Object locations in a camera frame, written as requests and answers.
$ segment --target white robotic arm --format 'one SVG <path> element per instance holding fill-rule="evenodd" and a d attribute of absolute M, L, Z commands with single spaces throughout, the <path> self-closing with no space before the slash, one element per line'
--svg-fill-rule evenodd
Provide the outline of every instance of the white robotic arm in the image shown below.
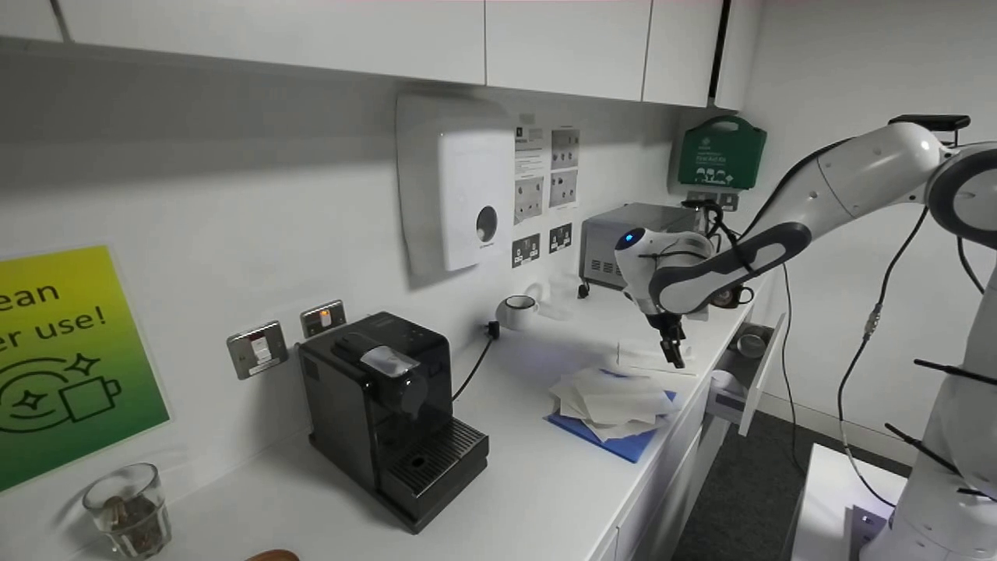
<path fill-rule="evenodd" d="M 946 156 L 953 148 L 910 121 L 835 142 L 790 169 L 747 233 L 719 254 L 709 254 L 705 233 L 627 230 L 618 243 L 627 294 L 661 331 L 668 357 L 683 363 L 683 315 L 924 180 L 924 206 L 940 227 L 997 248 L 997 146 Z M 862 548 L 865 561 L 997 556 L 993 335 L 997 275 L 988 284 L 964 366 L 945 366 L 953 376 L 937 393 L 921 437 L 924 453 L 918 453 L 889 530 Z"/>
<path fill-rule="evenodd" d="M 627 230 L 615 253 L 627 294 L 661 331 L 664 354 L 683 366 L 683 315 L 794 257 L 837 223 L 907 196 L 940 162 L 940 139 L 910 121 L 835 142 L 787 171 L 750 230 L 719 254 L 694 230 Z"/>

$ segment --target dark floor mat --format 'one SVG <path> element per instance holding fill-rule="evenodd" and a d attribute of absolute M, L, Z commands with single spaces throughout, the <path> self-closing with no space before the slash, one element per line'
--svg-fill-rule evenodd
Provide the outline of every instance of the dark floor mat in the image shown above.
<path fill-rule="evenodd" d="M 808 469 L 810 445 L 837 447 L 835 438 L 801 431 L 799 464 Z M 889 469 L 902 464 L 856 451 Z M 684 522 L 680 561 L 779 561 L 790 548 L 805 476 L 790 464 L 787 424 L 755 415 L 750 432 L 729 431 L 712 469 Z"/>

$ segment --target wall-mounted box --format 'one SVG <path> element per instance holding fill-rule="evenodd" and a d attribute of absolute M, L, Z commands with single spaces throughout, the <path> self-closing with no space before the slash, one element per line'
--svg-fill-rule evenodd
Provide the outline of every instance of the wall-mounted box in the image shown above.
<path fill-rule="evenodd" d="M 398 191 L 408 269 L 438 277 L 511 238 L 514 125 L 484 100 L 398 100 Z"/>

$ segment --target black coffee machine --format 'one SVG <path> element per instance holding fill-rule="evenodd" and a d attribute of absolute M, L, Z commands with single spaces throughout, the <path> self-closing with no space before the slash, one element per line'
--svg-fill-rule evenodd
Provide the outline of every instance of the black coffee machine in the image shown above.
<path fill-rule="evenodd" d="M 379 311 L 303 341 L 303 369 L 311 445 L 411 532 L 485 467 L 490 437 L 453 417 L 446 335 Z"/>

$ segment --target green device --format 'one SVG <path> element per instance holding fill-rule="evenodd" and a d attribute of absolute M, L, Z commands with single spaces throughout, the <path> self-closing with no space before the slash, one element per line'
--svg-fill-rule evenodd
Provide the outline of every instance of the green device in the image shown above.
<path fill-rule="evenodd" d="M 680 152 L 680 180 L 697 185 L 750 191 L 765 131 L 739 115 L 717 115 L 689 127 Z"/>

